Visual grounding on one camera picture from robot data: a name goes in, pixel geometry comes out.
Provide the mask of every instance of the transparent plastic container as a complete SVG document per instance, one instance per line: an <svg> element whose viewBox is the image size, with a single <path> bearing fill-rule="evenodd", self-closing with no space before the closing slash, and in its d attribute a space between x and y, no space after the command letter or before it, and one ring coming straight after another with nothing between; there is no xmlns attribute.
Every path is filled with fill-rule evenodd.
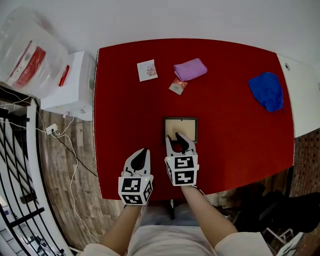
<svg viewBox="0 0 320 256"><path fill-rule="evenodd" d="M0 28L0 80L23 94L45 98L59 86L68 51L25 7L16 8Z"/></svg>

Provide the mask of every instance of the t-shirt sleeve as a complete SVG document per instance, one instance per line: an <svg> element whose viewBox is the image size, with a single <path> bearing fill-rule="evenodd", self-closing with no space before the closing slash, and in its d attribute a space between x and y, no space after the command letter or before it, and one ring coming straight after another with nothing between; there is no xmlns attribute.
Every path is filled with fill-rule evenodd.
<svg viewBox="0 0 320 256"><path fill-rule="evenodd" d="M272 256L261 233L239 232L222 239L214 248L217 256Z"/></svg>
<svg viewBox="0 0 320 256"><path fill-rule="evenodd" d="M90 243L85 248L81 256L120 256L115 251L102 244Z"/></svg>

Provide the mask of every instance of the purple cloth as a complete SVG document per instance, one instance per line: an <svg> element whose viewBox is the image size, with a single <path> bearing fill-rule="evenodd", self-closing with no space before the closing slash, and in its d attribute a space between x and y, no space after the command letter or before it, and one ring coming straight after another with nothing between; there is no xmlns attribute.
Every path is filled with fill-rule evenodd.
<svg viewBox="0 0 320 256"><path fill-rule="evenodd" d="M180 81L188 81L200 77L208 72L207 67L199 58L187 61L182 64L174 65L174 73Z"/></svg>

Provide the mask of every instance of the gray pants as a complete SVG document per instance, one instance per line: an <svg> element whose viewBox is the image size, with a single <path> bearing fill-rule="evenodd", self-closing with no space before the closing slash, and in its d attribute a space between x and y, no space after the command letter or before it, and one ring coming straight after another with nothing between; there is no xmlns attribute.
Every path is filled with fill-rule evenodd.
<svg viewBox="0 0 320 256"><path fill-rule="evenodd" d="M187 203L172 208L170 201L148 202L140 221L140 226L147 225L199 227L196 217Z"/></svg>

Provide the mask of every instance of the forearm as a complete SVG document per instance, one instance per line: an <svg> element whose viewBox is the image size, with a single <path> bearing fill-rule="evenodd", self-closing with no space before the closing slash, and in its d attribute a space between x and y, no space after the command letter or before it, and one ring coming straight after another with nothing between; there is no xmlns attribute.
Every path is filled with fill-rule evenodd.
<svg viewBox="0 0 320 256"><path fill-rule="evenodd" d="M141 205L127 205L111 228L104 234L101 244L119 255L124 255L141 211Z"/></svg>
<svg viewBox="0 0 320 256"><path fill-rule="evenodd" d="M203 234L213 248L226 236L238 232L235 226L214 208L196 188L182 186L181 189Z"/></svg>

